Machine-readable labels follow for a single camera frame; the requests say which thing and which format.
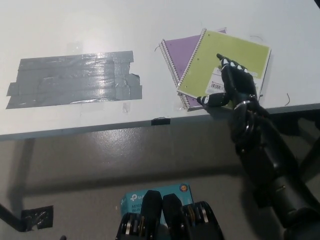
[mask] spiral binding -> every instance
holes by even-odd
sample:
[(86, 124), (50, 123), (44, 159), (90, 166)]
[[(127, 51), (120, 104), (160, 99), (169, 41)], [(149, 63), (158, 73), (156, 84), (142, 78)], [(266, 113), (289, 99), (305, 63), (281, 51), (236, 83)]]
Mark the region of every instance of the spiral binding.
[(184, 70), (184, 73), (183, 73), (183, 75), (182, 75), (182, 77), (181, 77), (181, 80), (180, 80), (179, 83), (178, 83), (178, 86), (179, 86), (179, 87), (180, 87), (181, 84), (184, 82), (184, 79), (185, 79), (185, 77), (186, 77), (186, 75), (187, 75), (187, 72), (189, 71), (190, 65), (191, 65), (192, 61), (194, 60), (194, 58), (195, 58), (195, 55), (196, 55), (196, 53), (197, 53), (197, 51), (198, 51), (198, 48), (199, 48), (199, 46), (200, 46), (200, 44), (201, 44), (201, 42), (202, 42), (202, 39), (204, 38), (204, 36), (205, 36), (205, 34), (206, 34), (206, 31), (207, 31), (206, 28), (202, 29), (202, 31), (201, 31), (200, 39), (199, 39), (198, 43), (196, 44), (195, 49), (194, 49), (194, 51), (193, 51), (193, 53), (192, 53), (192, 56), (191, 56), (191, 58), (190, 58), (190, 60), (189, 60), (189, 62), (188, 62), (188, 65), (186, 66), (186, 68), (185, 68), (185, 70)]
[[(167, 45), (166, 45), (166, 41), (163, 39), (162, 42), (159, 44), (159, 47), (161, 49), (161, 52), (162, 52), (162, 55), (164, 57), (164, 60), (166, 62), (166, 65), (168, 66), (169, 68), (169, 71), (171, 73), (171, 76), (173, 78), (173, 81), (174, 81), (174, 84), (176, 87), (178, 87), (178, 83), (180, 81), (179, 79), (179, 76), (178, 76), (178, 73), (177, 73), (177, 70), (176, 70), (176, 67), (170, 57), (170, 54), (168, 52), (168, 49), (167, 49)], [(181, 99), (181, 102), (183, 104), (183, 108), (185, 110), (187, 110), (190, 106), (190, 103), (187, 99), (187, 97), (181, 93), (178, 94), (180, 99)]]

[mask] spiral notebook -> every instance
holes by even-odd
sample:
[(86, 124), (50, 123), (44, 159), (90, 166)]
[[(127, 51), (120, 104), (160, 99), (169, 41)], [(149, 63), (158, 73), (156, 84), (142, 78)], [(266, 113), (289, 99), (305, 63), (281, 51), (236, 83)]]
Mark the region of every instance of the spiral notebook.
[(202, 30), (199, 41), (178, 83), (177, 91), (192, 98), (224, 92), (217, 54), (245, 66), (260, 96), (271, 48), (216, 31)]
[[(226, 34), (227, 28), (224, 27), (217, 31)], [(195, 51), (200, 36), (201, 35), (196, 35), (173, 40), (163, 39), (159, 44), (162, 55), (167, 63), (176, 87), (178, 87), (178, 83), (180, 82), (180, 79), (186, 70), (190, 58)], [(188, 111), (202, 108), (202, 106), (197, 102), (195, 98), (184, 94), (179, 94), (179, 96), (183, 103), (183, 107)]]

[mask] barcode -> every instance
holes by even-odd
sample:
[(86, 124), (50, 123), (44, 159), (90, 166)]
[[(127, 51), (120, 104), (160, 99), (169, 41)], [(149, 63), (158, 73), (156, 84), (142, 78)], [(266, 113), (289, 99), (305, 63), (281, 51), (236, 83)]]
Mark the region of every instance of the barcode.
[(214, 82), (211, 83), (210, 87), (213, 88), (213, 89), (218, 89), (218, 90), (224, 90), (225, 89), (224, 86), (219, 85), (219, 84), (215, 84)]

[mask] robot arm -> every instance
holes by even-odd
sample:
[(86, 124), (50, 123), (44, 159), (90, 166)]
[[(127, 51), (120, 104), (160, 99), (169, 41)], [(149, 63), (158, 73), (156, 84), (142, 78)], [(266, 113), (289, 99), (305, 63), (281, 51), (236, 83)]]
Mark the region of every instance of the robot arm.
[[(256, 186), (257, 195), (267, 200), (267, 205), (287, 229), (286, 239), (315, 239), (307, 238), (311, 232), (320, 239), (320, 229), (316, 229), (320, 226), (320, 204), (302, 182), (298, 163), (273, 126), (268, 112), (259, 105), (253, 77), (237, 62), (220, 54), (217, 57), (221, 61), (226, 91), (218, 94), (232, 101), (231, 139), (243, 168)], [(226, 103), (217, 99), (212, 94), (197, 100), (204, 108)]]

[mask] purple notebook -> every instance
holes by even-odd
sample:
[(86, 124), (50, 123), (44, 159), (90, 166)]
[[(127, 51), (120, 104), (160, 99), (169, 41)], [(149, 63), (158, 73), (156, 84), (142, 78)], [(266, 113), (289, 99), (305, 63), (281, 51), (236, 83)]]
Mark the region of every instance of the purple notebook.
[[(226, 28), (222, 28), (217, 31), (224, 34), (227, 33)], [(160, 44), (160, 47), (166, 48), (166, 50), (163, 50), (162, 53), (167, 61), (176, 86), (180, 82), (180, 79), (185, 72), (185, 69), (189, 63), (190, 58), (192, 57), (192, 54), (195, 51), (199, 39), (200, 35), (197, 35), (168, 41), (163, 40), (161, 42), (162, 46)], [(183, 98), (186, 99), (186, 102), (184, 102), (184, 104), (186, 105), (188, 111), (202, 108), (202, 106), (197, 102), (195, 98), (187, 95), (184, 95)]]

